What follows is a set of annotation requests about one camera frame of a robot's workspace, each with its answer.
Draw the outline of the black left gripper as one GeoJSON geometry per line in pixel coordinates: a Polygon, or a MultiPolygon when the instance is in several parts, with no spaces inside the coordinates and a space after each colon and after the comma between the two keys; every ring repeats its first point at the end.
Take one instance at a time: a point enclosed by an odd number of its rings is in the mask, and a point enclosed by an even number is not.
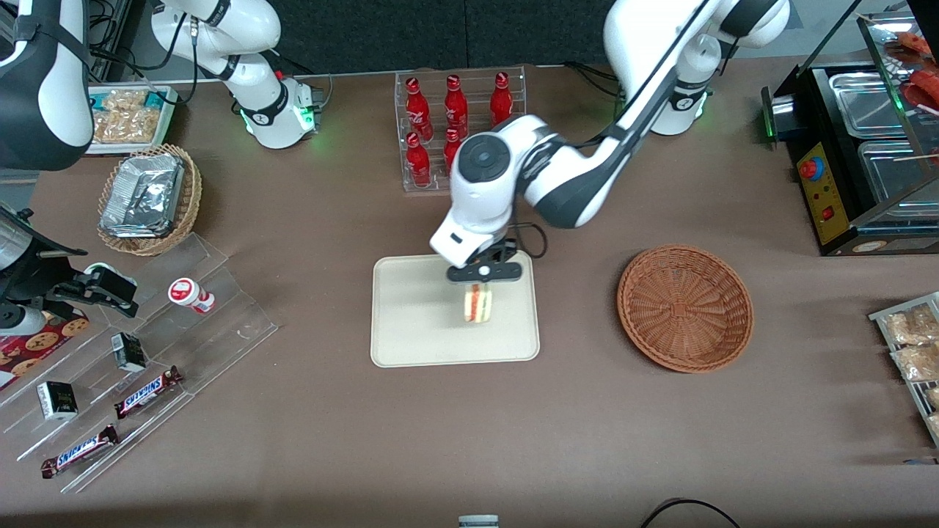
{"type": "Polygon", "coordinates": [[[522,267],[517,262],[511,262],[516,253],[516,245],[492,245],[474,254],[462,268],[449,267],[446,280],[461,285],[520,280],[522,267]]]}

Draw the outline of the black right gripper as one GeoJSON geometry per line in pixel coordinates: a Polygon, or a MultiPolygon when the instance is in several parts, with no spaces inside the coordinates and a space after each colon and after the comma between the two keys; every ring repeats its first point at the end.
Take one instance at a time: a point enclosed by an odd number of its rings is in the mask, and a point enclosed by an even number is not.
{"type": "Polygon", "coordinates": [[[68,258],[83,250],[56,243],[34,230],[30,210],[2,208],[3,310],[73,310],[67,301],[107,305],[133,318],[138,284],[111,266],[85,268],[85,284],[71,282],[78,275],[68,258]]]}

